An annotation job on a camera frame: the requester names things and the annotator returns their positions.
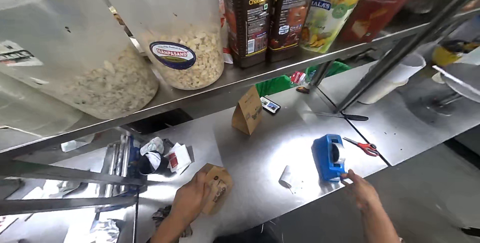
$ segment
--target green bag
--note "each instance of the green bag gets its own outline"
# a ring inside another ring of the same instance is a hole
[[[313,72],[317,69],[317,66],[309,67],[305,70],[305,74],[307,75],[307,81],[310,81]],[[326,77],[332,76],[344,71],[347,71],[351,69],[348,65],[345,65],[342,62],[333,62],[333,64],[330,66],[328,69],[328,72],[326,74]],[[277,78],[273,78],[270,80],[262,81],[257,84],[255,84],[255,87],[257,88],[258,94],[261,97],[267,96],[267,95],[272,95],[278,92],[282,92],[284,90],[293,88],[298,86],[297,84],[293,83],[290,81],[290,77],[287,75],[282,75]]]

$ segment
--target brown bottle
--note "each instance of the brown bottle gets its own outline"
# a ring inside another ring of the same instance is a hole
[[[233,64],[248,68],[265,61],[273,0],[223,0]]]
[[[298,52],[300,33],[311,2],[311,0],[273,1],[267,61],[287,59]]]

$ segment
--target scissors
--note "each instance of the scissors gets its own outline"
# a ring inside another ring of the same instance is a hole
[[[348,142],[351,142],[352,144],[360,147],[360,149],[363,150],[363,152],[365,152],[365,154],[369,155],[369,156],[378,156],[380,155],[380,153],[378,152],[377,150],[377,146],[373,143],[359,143],[359,142],[355,142],[349,138],[345,138],[343,137],[343,139],[345,141],[348,141]]]

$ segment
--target brown paper bag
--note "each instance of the brown paper bag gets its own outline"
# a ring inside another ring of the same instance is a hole
[[[233,187],[233,180],[227,169],[210,163],[205,164],[200,171],[207,173],[205,181],[210,185],[211,189],[202,212],[213,215],[220,210],[225,202]]]
[[[238,101],[232,116],[232,127],[250,135],[262,119],[262,102],[255,86]]]

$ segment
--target blue tape dispenser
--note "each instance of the blue tape dispenser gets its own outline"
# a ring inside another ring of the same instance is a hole
[[[327,134],[316,139],[311,147],[315,166],[321,178],[330,182],[339,182],[340,175],[345,173],[345,159],[340,157],[340,151],[344,150],[342,137]]]

